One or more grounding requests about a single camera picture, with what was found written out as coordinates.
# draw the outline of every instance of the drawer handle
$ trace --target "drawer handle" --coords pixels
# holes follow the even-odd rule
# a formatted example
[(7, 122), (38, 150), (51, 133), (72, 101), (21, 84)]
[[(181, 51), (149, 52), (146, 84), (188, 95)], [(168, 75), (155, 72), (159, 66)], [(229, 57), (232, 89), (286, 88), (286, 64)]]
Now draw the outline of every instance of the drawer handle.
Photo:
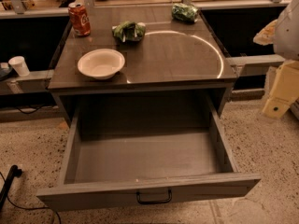
[(169, 203), (172, 200), (172, 192), (171, 192), (170, 189), (168, 190), (168, 198), (164, 199), (164, 200), (142, 201), (140, 195), (141, 194), (138, 191), (137, 194), (136, 194), (137, 201), (138, 201), (139, 204), (142, 204), (142, 205), (163, 204), (163, 203)]

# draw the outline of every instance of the crumpled bag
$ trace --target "crumpled bag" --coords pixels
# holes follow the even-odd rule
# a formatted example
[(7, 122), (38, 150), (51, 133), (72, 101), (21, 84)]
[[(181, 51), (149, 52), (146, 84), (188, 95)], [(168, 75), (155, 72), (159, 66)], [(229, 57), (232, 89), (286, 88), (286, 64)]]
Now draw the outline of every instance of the crumpled bag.
[(146, 33), (146, 25), (142, 22), (124, 21), (120, 25), (112, 27), (112, 33), (121, 42), (140, 41)]
[(181, 3), (174, 4), (172, 6), (172, 17), (180, 21), (197, 22), (198, 8)]
[(262, 46), (273, 44), (277, 21), (278, 20), (274, 20), (267, 24), (256, 36), (253, 37), (253, 42)]

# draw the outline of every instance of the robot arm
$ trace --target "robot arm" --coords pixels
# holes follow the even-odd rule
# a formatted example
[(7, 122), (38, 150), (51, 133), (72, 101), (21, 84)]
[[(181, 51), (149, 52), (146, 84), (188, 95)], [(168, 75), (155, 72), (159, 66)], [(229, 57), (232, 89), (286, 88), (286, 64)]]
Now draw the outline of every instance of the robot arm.
[(287, 59), (278, 70), (262, 114), (279, 119), (299, 98), (299, 0), (281, 12), (273, 34), (274, 52)]

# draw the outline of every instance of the bowl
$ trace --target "bowl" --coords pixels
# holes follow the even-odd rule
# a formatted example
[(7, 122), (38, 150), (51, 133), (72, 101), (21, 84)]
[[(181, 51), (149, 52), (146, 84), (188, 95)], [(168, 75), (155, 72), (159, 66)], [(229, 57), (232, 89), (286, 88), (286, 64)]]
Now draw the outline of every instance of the bowl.
[(114, 49), (96, 49), (78, 61), (78, 70), (87, 77), (109, 79), (124, 66), (124, 57)]

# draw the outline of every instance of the terrazzo floor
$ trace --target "terrazzo floor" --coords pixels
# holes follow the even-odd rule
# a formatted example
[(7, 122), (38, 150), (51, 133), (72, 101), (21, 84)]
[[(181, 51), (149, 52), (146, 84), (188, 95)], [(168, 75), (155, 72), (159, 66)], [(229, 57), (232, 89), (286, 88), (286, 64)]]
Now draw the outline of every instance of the terrazzo floor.
[[(262, 177), (246, 197), (61, 212), (61, 223), (298, 224), (299, 121), (288, 112), (268, 123), (258, 119), (260, 107), (260, 100), (230, 102), (221, 116), (240, 171)], [(12, 202), (26, 208), (43, 206), (36, 191), (56, 185), (67, 136), (56, 106), (30, 115), (0, 109), (0, 172), (6, 177), (13, 164), (23, 170), (8, 194)], [(49, 209), (26, 211), (6, 200), (0, 223), (57, 224), (59, 218)]]

